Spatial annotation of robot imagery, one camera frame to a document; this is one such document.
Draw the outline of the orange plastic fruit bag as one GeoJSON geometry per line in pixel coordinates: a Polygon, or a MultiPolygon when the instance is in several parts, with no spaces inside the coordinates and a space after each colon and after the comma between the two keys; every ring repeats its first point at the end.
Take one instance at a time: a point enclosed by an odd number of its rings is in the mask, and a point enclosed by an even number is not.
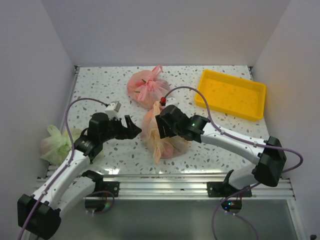
{"type": "Polygon", "coordinates": [[[160,159],[171,159],[185,154],[191,145],[180,136],[160,138],[156,116],[161,113],[161,110],[163,107],[159,101],[156,101],[152,109],[143,117],[140,134],[142,142],[152,153],[157,165],[160,159]]]}

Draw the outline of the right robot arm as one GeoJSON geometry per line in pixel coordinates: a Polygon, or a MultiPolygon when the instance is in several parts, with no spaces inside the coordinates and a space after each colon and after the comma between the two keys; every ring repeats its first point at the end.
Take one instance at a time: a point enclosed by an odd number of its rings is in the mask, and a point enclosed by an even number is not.
{"type": "Polygon", "coordinates": [[[230,170],[225,179],[213,187],[219,196],[235,196],[243,188],[256,183],[268,187],[278,185],[287,158],[277,138],[263,140],[227,132],[206,117],[188,117],[175,105],[165,107],[155,120],[162,139],[179,136],[189,142],[214,145],[250,162],[241,169],[230,170]]]}

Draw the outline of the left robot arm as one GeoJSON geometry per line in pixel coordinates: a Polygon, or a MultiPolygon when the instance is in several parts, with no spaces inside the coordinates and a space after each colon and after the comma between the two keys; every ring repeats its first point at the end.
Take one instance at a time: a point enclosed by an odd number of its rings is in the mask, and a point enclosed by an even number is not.
{"type": "Polygon", "coordinates": [[[18,226],[44,240],[59,229],[62,216],[84,197],[114,199],[112,187],[104,184],[103,176],[88,170],[109,140],[132,140],[142,129],[129,115],[121,119],[98,112],[92,115],[88,127],[72,143],[72,149],[56,172],[33,194],[23,194],[17,202],[18,226]]]}

